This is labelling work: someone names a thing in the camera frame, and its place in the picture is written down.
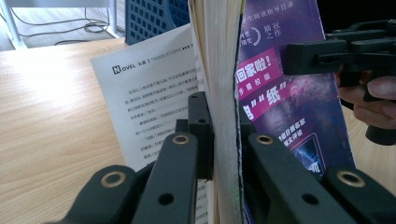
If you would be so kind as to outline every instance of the black bracket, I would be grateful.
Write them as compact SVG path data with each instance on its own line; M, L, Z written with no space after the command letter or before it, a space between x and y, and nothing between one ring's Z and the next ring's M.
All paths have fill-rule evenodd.
M245 194L254 223L396 222L396 198L365 173L331 167L318 181L276 137L253 133L248 143Z
M362 71L372 71L368 81L396 76L396 20L359 22L348 29L333 31L326 38L324 41L289 44L283 63L284 73L322 74L336 72L343 65L342 87L360 85ZM363 100L382 99L372 96L366 88ZM396 130L369 126L366 137L379 145L396 144Z

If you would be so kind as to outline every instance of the human hand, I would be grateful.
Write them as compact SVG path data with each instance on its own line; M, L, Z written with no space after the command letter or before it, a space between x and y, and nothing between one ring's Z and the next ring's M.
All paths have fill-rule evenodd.
M336 73L339 87L340 74ZM340 97L354 105L356 119L382 129L396 129L396 104L390 100L396 100L396 77L379 77L362 85L367 85L368 91L374 97L386 99L384 101L364 102L364 87L339 87Z

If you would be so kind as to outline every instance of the purple book cover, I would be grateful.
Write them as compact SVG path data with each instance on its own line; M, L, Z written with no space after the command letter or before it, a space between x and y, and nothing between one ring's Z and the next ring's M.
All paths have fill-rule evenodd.
M247 0L236 80L259 133L275 135L304 167L354 165L333 74L285 76L289 43L324 39L316 0Z

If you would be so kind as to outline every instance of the book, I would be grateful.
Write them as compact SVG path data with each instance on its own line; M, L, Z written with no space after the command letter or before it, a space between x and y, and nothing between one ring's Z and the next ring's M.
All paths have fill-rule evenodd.
M215 150L209 222L248 217L238 106L259 133L277 136L307 170L323 175L328 166L354 165L333 74L283 74L287 44L324 39L315 0L189 0L189 6L198 79L217 122L216 144L224 144Z
M247 0L241 22L239 103L259 133L277 136L318 175L354 166L333 73L283 73L286 46L323 40L315 0Z
M197 77L215 132L213 182L207 188L209 223L244 221L234 82L242 6L241 0L189 0Z

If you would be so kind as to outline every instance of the black plastic part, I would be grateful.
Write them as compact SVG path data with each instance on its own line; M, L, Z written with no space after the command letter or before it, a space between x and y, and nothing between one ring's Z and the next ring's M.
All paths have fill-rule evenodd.
M333 32L331 34L326 34L326 39L343 39L346 41L356 41L356 40L367 40L376 39L386 35L384 30L363 30L363 31L347 31L343 32Z
M396 223L396 198L370 176L351 167L330 168L323 186L358 223Z
M321 74L337 71L341 61L336 57L329 58L327 64L319 64L317 56L344 51L345 40L332 39L301 44L287 45L286 61L283 63L285 75Z
M266 223L268 211L271 201L262 188L260 182L254 180L246 180L244 175L244 197L245 207L249 211L249 219L251 223Z
M64 219L50 224L130 223L141 192L137 179L134 170L126 166L113 165L98 171Z
M346 107L346 108L348 108L350 110L353 110L353 107L354 107L354 105L352 103L347 102L347 101L345 101L343 99L341 99L341 105L343 105L344 107Z
M149 165L145 166L141 170L139 170L136 175L137 175L137 193L139 193L139 199L141 196L141 193L145 190L146 184L149 180L149 176L151 174L152 168L154 167L155 161L150 163Z
M396 145L396 130L381 129L375 126L369 126L366 131L366 137L370 141L382 146Z
M210 180L213 175L214 133L203 91L189 96L188 133L198 139L198 179Z
M361 72L372 70L371 79L396 76L396 21L370 21L353 24L348 29L326 35L328 40L287 47L283 64L287 75L335 72L342 64L341 87L360 85ZM365 87L363 100L379 101ZM379 145L396 142L394 130L369 127L366 137Z
M165 138L133 224L193 223L197 153L197 138L190 133Z
M356 223L276 137L253 133L249 145L271 201L265 223Z
M189 131L189 121L187 119L176 120L176 133L187 133Z

